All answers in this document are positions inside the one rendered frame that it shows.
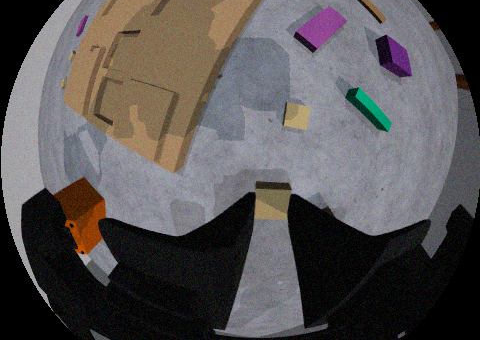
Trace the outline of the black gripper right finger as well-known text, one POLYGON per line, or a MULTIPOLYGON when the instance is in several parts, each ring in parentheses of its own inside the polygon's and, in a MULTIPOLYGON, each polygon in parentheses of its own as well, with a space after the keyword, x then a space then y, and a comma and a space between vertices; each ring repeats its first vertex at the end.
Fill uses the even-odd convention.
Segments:
POLYGON ((292 193, 287 209, 289 237, 299 280, 304 328, 327 319, 376 269, 423 243, 431 221, 421 220, 381 235, 367 235, 292 193))

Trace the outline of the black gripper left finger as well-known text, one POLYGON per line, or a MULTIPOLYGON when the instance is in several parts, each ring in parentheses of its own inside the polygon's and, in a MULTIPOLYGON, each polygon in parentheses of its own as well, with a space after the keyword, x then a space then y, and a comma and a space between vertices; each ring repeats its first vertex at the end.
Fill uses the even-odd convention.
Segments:
POLYGON ((199 293, 213 328, 227 328, 253 232, 256 192, 237 200, 208 223, 183 236, 164 235, 124 221, 99 220, 99 231, 117 263, 199 293))

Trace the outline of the green rectangular block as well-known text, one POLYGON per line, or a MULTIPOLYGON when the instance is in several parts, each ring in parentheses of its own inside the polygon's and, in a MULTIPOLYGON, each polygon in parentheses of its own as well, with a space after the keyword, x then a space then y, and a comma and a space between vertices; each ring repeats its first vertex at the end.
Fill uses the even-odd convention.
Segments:
POLYGON ((360 87, 348 89, 345 99, 351 101, 352 105, 355 105, 356 109, 359 109, 377 129, 385 132, 389 131, 392 125, 391 121, 381 112, 379 105, 373 103, 371 97, 361 91, 360 87))

